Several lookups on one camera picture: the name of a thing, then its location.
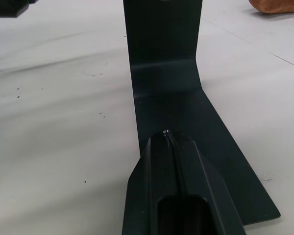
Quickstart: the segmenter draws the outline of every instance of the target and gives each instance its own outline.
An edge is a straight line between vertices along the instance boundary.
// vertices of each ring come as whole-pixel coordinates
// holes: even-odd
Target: white floor
[[[125,35],[121,0],[0,19],[0,235],[121,234],[139,158]],[[206,0],[197,62],[282,214],[246,233],[294,235],[294,14]]]

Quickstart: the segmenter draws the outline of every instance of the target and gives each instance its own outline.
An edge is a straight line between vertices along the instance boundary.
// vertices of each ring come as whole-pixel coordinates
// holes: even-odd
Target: white table surface
[[[294,235],[289,16],[203,5],[204,90],[282,214],[248,235]],[[0,235],[121,234],[139,159],[125,35],[121,0],[39,0],[0,19]]]

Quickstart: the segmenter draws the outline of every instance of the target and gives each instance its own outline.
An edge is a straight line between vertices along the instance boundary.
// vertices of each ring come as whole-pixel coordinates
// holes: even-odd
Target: brown object
[[[249,0],[253,7],[265,13],[294,12],[294,0]]]

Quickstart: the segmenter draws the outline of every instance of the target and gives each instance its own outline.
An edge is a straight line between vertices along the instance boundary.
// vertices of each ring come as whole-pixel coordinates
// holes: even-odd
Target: black object
[[[0,17],[18,17],[37,0],[0,0]]]
[[[158,132],[188,134],[224,179],[244,225],[278,218],[278,209],[202,90],[196,66],[202,1],[123,2],[141,153]]]
[[[129,181],[123,235],[245,235],[222,177],[188,136],[149,139]]]

